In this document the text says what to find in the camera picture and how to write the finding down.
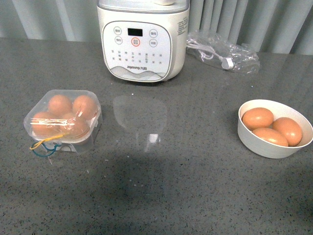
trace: blue wire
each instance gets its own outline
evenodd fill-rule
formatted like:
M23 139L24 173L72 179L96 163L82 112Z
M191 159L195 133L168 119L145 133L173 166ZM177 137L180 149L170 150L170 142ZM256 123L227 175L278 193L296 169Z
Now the blue wire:
M51 153L49 153L49 154L47 154L47 155L41 155L41 154L37 153L34 149L32 149L33 153L34 153L36 156L41 157L41 158L46 158L46 157L51 156L51 155L57 150L57 147L61 147L60 144L55 144L55 145L54 145L54 148L53 148L53 149L50 149L50 148L47 148L44 143L42 143L42 145L44 146L44 148L45 148L48 152L51 152Z

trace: gray curtain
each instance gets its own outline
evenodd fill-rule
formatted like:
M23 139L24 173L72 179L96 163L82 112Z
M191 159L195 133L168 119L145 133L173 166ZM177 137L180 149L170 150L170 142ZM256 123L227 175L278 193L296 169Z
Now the gray curtain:
M97 0L0 0L0 37L100 42ZM313 55L313 0L191 0L189 31Z

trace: red circled button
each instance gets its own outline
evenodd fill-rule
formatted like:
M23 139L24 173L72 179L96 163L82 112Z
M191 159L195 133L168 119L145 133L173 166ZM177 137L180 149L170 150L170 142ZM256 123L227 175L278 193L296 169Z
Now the red circled button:
M140 45L140 40L138 38L132 38L132 45L137 47Z

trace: brown egg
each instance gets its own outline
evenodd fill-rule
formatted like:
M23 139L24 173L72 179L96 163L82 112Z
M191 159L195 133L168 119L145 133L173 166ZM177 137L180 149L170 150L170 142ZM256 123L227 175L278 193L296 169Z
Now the brown egg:
M78 139L89 131L86 120L82 117L77 117L74 113L65 114L62 116L62 119L66 120L66 125L60 126L60 130L65 134L65 138Z
M96 102L87 95L77 97L73 102L73 112L78 117L90 120L96 116L98 107Z
M295 147L302 139L302 130L299 124L289 117L281 117L273 122L273 129L286 137L289 146Z
M39 137L52 137L60 134L58 122L55 121L57 117L49 112L40 112L34 115L31 120L31 126Z
M278 131L273 129L262 127L253 130L252 133L267 142L288 147L287 139Z
M60 117L72 112L72 102L66 95L57 94L50 99L48 110L52 114Z
M243 123L249 130L269 127L274 121L274 114L266 108L253 108L245 112Z

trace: plastic egg container lid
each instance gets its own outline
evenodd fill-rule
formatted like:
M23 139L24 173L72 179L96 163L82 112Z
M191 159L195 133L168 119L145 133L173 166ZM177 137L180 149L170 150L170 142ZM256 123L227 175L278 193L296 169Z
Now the plastic egg container lid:
M90 91L51 90L27 114L24 127L39 141L57 137L61 142L81 142L92 133L100 113L99 100Z

